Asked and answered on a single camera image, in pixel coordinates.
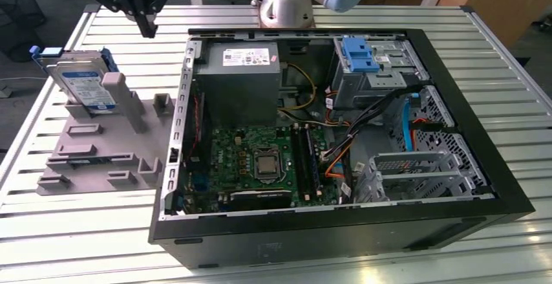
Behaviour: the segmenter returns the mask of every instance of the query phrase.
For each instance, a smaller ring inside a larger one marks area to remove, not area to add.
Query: blue tab
[[[341,41],[343,55],[349,62],[351,72],[379,72],[380,65],[372,57],[372,47],[365,42],[364,38],[347,37]]]

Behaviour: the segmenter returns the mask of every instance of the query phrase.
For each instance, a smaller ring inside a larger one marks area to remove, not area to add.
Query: white label
[[[263,49],[225,49],[223,52],[223,66],[269,65],[268,48]]]
[[[364,163],[356,162],[355,170],[353,171],[355,172],[361,172],[364,170],[364,167],[365,167]]]
[[[341,183],[341,192],[351,197],[351,187],[345,184],[345,182]]]
[[[376,61],[377,62],[391,62],[388,56],[376,56]]]
[[[92,112],[109,113],[115,108],[115,100],[101,86],[101,77],[96,72],[64,72],[67,86],[72,94]]]

